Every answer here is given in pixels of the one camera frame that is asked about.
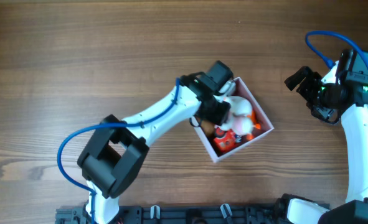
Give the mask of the brown plush bear toy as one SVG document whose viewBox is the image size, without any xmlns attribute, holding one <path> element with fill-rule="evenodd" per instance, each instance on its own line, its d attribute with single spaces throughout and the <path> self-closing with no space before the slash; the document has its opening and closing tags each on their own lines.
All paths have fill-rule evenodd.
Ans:
<svg viewBox="0 0 368 224">
<path fill-rule="evenodd" d="M 215 124 L 208 120 L 202 120 L 200 126 L 206 136 L 210 137 L 214 135 Z"/>
</svg>

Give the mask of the pink plush pig toy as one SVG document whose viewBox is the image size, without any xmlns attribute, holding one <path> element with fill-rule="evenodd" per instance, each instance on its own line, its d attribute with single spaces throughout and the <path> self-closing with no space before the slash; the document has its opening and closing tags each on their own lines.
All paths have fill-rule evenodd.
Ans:
<svg viewBox="0 0 368 224">
<path fill-rule="evenodd" d="M 252 104 L 241 96 L 226 96 L 224 101 L 230 103 L 229 116 L 219 128 L 224 131 L 231 129 L 239 136 L 249 134 L 253 123 L 247 116 L 252 113 Z"/>
</svg>

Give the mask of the red toy fire truck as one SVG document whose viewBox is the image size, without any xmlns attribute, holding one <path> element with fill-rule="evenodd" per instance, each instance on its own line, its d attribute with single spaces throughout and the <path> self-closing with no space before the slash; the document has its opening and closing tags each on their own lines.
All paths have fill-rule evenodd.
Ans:
<svg viewBox="0 0 368 224">
<path fill-rule="evenodd" d="M 216 150 L 222 154 L 235 149 L 242 142 L 242 137 L 235 134 L 231 129 L 224 131 L 216 128 L 214 131 L 213 143 Z"/>
</svg>

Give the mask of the white plush duck toy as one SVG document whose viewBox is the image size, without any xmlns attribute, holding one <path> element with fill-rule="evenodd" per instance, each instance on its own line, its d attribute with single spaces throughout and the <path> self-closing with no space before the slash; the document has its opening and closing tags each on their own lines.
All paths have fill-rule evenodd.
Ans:
<svg viewBox="0 0 368 224">
<path fill-rule="evenodd" d="M 255 110 L 252 110 L 252 113 L 247 116 L 253 123 L 251 132 L 247 135 L 246 140 L 251 141 L 255 137 L 258 137 L 263 133 L 261 124 L 259 123 Z"/>
</svg>

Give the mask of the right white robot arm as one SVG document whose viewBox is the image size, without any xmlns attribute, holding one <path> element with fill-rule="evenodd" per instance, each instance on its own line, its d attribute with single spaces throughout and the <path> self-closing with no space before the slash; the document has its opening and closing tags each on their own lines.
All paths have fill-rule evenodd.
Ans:
<svg viewBox="0 0 368 224">
<path fill-rule="evenodd" d="M 301 67 L 285 80 L 311 114 L 328 124 L 341 123 L 347 144 L 349 186 L 345 204 L 332 210 L 294 195 L 275 203 L 274 219 L 285 223 L 368 223 L 368 71 L 353 49 L 325 75 Z"/>
</svg>

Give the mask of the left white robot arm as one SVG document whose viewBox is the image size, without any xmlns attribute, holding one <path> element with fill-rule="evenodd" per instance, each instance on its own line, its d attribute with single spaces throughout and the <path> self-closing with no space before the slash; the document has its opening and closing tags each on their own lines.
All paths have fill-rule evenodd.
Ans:
<svg viewBox="0 0 368 224">
<path fill-rule="evenodd" d="M 220 99 L 233 73 L 221 61 L 207 72 L 183 75 L 163 99 L 118 120 L 109 115 L 95 127 L 77 164 L 91 190 L 87 211 L 95 223 L 110 223 L 120 195 L 134 182 L 150 146 L 176 124 L 193 116 L 223 124 L 230 104 Z"/>
</svg>

